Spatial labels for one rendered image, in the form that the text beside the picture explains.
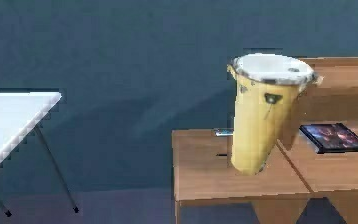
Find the brown wooden table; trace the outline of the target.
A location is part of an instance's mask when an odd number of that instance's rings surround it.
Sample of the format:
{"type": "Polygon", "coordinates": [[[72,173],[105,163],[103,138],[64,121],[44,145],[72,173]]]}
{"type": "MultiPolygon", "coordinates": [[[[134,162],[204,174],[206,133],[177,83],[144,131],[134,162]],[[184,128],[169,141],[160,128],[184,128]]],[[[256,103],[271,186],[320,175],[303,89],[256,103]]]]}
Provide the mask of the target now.
{"type": "Polygon", "coordinates": [[[358,152],[317,154],[301,124],[342,122],[358,134],[358,57],[310,58],[324,81],[299,100],[262,172],[230,162],[230,138],[211,129],[172,133],[175,207],[252,203],[260,224],[296,224],[308,200],[326,197],[358,224],[358,152]]]}

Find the yellow conga drum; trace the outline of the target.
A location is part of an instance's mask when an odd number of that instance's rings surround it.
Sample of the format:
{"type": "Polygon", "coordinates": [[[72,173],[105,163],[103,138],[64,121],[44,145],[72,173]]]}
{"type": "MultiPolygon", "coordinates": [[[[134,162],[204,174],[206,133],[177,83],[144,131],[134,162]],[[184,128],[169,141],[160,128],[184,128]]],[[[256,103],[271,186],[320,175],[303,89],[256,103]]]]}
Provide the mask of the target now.
{"type": "Polygon", "coordinates": [[[297,58],[254,53],[227,65],[236,81],[231,164],[244,175],[263,169],[296,99],[320,81],[297,58]]]}

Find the dark purple book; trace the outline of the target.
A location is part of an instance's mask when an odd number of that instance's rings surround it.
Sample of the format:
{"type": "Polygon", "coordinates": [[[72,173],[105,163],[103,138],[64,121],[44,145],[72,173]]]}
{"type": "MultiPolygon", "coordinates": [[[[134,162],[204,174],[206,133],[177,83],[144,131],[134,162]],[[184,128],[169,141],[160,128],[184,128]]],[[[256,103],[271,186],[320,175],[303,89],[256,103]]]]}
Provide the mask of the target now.
{"type": "Polygon", "coordinates": [[[301,125],[299,131],[317,154],[358,152],[358,135],[343,123],[301,125]]]}

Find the white folding table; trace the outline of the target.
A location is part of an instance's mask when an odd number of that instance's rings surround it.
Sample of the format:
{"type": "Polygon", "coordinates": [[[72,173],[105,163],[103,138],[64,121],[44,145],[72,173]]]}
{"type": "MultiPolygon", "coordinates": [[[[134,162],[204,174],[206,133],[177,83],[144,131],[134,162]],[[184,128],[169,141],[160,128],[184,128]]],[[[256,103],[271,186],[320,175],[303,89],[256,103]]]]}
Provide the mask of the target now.
{"type": "Polygon", "coordinates": [[[34,132],[51,160],[75,213],[79,208],[40,130],[40,122],[62,99],[60,92],[0,92],[0,167],[21,142],[34,132]]]}

